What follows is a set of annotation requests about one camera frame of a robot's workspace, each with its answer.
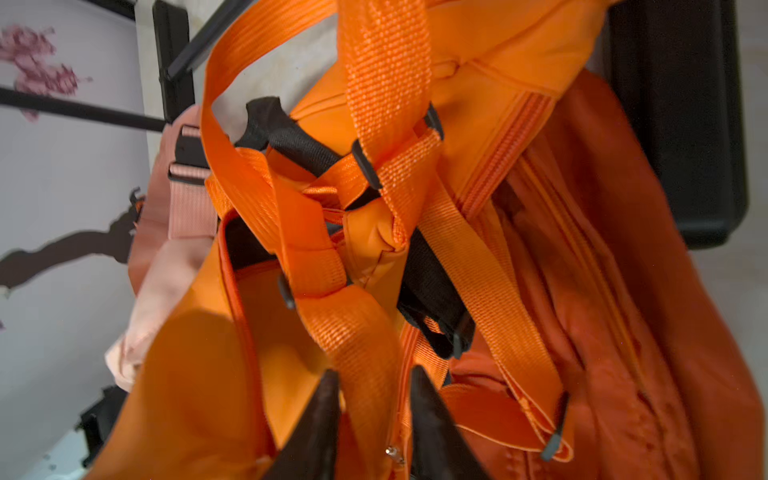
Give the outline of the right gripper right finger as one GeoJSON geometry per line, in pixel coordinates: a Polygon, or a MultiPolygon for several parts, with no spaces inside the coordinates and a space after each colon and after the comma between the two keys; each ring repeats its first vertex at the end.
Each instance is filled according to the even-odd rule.
{"type": "Polygon", "coordinates": [[[411,371],[410,406],[412,479],[489,479],[421,365],[411,371]]]}

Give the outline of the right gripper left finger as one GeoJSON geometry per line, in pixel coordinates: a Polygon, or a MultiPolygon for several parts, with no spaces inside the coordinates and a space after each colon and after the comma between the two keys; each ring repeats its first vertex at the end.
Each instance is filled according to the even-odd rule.
{"type": "Polygon", "coordinates": [[[340,424],[340,379],[326,370],[289,440],[262,476],[268,479],[334,479],[340,424]]]}

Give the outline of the bright orange waist bag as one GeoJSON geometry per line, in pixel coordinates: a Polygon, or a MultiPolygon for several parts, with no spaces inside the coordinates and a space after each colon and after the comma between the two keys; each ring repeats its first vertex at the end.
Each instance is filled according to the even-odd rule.
{"type": "Polygon", "coordinates": [[[415,442],[407,396],[445,361],[396,303],[421,236],[487,343],[499,393],[448,402],[465,432],[535,464],[570,464],[565,386],[527,312],[492,192],[583,68],[604,1],[260,1],[214,47],[198,109],[220,224],[157,332],[92,479],[263,479],[325,370],[339,479],[402,479],[415,442]],[[214,106],[241,72],[336,16],[338,60],[296,123],[340,155],[238,147],[214,106]]]}

